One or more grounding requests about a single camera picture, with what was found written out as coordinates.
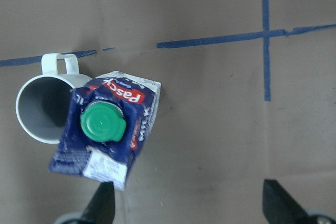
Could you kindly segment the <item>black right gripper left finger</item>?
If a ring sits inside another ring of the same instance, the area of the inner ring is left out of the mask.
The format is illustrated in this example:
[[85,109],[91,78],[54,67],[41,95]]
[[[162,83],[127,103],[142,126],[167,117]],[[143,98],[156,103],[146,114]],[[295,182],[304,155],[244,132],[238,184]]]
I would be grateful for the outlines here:
[[113,223],[115,203],[113,182],[101,183],[81,215],[80,223]]

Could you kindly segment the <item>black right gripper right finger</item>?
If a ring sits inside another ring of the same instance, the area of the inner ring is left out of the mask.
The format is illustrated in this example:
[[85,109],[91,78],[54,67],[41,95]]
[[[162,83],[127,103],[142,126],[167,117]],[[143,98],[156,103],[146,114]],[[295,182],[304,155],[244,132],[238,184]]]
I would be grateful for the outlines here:
[[265,179],[262,188],[262,210],[270,224],[335,223],[328,215],[308,213],[275,179]]

